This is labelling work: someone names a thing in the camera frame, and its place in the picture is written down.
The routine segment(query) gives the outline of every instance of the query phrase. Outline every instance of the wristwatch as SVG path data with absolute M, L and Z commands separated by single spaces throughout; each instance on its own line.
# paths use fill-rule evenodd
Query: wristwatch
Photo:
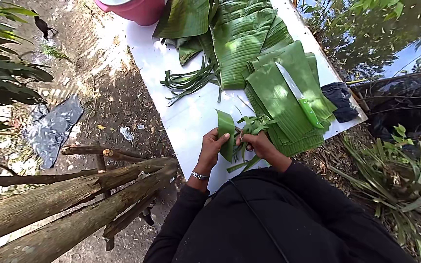
M 197 179 L 199 179 L 199 180 L 207 180 L 207 179 L 209 179 L 209 177 L 210 176 L 203 176 L 203 175 L 200 175 L 200 174 L 198 174 L 197 172 L 195 172 L 195 171 L 192 171 L 191 172 L 191 176 L 193 176 L 193 177 L 196 177 Z

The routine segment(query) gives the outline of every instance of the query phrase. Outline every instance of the black plastic sheet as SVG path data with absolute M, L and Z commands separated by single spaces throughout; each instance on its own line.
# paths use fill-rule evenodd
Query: black plastic sheet
M 83 112 L 77 95 L 56 105 L 51 112 L 48 112 L 45 105 L 38 105 L 32 111 L 33 122 L 24 128 L 23 134 L 42 158 L 41 169 L 53 167 L 60 148 Z
M 399 123 L 407 136 L 421 136 L 421 76 L 382 81 L 360 91 L 367 93 L 365 101 L 370 107 L 369 127 L 374 137 L 390 140 L 393 127 Z

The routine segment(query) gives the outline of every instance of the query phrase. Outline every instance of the black cord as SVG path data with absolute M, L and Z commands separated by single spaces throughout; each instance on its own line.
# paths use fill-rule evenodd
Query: black cord
M 242 192 L 238 189 L 237 185 L 233 182 L 232 179 L 228 179 L 233 186 L 237 189 L 238 194 L 240 194 L 241 198 L 245 201 L 245 203 L 247 204 L 247 206 L 249 207 L 249 210 L 251 210 L 251 212 L 253 212 L 254 216 L 258 219 L 259 223 L 262 225 L 262 228 L 264 228 L 264 230 L 266 230 L 266 233 L 268 234 L 268 236 L 271 238 L 272 242 L 274 243 L 274 245 L 277 247 L 277 249 L 279 250 L 280 254 L 282 255 L 282 257 L 284 258 L 286 263 L 289 263 L 289 260 L 287 259 L 287 257 L 285 256 L 284 252 L 282 251 L 282 249 L 279 247 L 279 244 L 277 243 L 277 241 L 275 240 L 275 238 L 271 235 L 271 233 L 269 232 L 269 230 L 267 229 L 266 225 L 262 222 L 262 220 L 259 218 L 258 214 L 254 211 L 253 207 L 249 205 L 248 201 L 246 200 L 245 196 L 242 194 Z

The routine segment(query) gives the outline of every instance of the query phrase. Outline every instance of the white table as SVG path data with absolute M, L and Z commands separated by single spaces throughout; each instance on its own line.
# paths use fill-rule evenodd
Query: white table
M 271 3 L 275 9 L 278 9 L 278 16 L 284 20 L 286 25 L 290 25 L 288 30 L 293 39 L 302 42 L 305 52 L 313 52 L 315 54 L 321 86 L 342 81 L 335 70 L 332 69 L 332 65 L 321 51 L 313 35 L 301 22 L 300 16 L 292 3 L 288 0 L 271 0 Z M 254 113 L 238 98 L 240 97 L 250 105 L 242 90 L 222 92 L 222 100 L 220 103 L 217 103 L 219 88 L 213 84 L 207 84 L 201 90 L 185 96 L 168 108 L 167 105 L 170 101 L 165 99 L 165 97 L 171 95 L 170 90 L 159 82 L 165 78 L 165 71 L 171 70 L 173 74 L 179 74 L 199 69 L 203 55 L 196 56 L 185 67 L 181 67 L 178 52 L 175 49 L 169 49 L 165 45 L 161 45 L 159 39 L 152 38 L 156 25 L 141 27 L 127 20 L 124 20 L 123 25 L 125 27 L 127 44 L 131 48 L 142 79 L 160 114 L 184 176 L 188 179 L 201 151 L 202 136 L 218 126 L 215 109 L 229 113 L 235 121 L 242 116 L 254 116 Z M 324 135 L 325 139 L 367 119 L 355 100 L 351 98 L 351 101 L 357 107 L 360 116 L 345 123 L 339 123 L 336 120 Z M 236 125 L 242 128 L 244 123 L 236 123 Z M 253 156 L 253 152 L 247 152 L 246 154 L 247 159 Z M 229 178 L 238 175 L 243 170 L 243 168 L 240 168 L 230 174 L 227 173 L 226 169 L 235 164 L 227 162 L 219 155 L 219 161 L 212 170 L 209 180 L 208 189 L 211 193 L 214 193 Z M 261 160 L 253 168 L 258 166 L 265 167 L 266 163 Z

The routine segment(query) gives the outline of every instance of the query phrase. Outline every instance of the pink bucket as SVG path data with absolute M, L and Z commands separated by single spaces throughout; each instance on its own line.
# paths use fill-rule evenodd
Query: pink bucket
M 131 0 L 120 5 L 106 5 L 94 0 L 103 12 L 110 12 L 136 22 L 140 26 L 150 26 L 157 22 L 165 6 L 164 0 Z

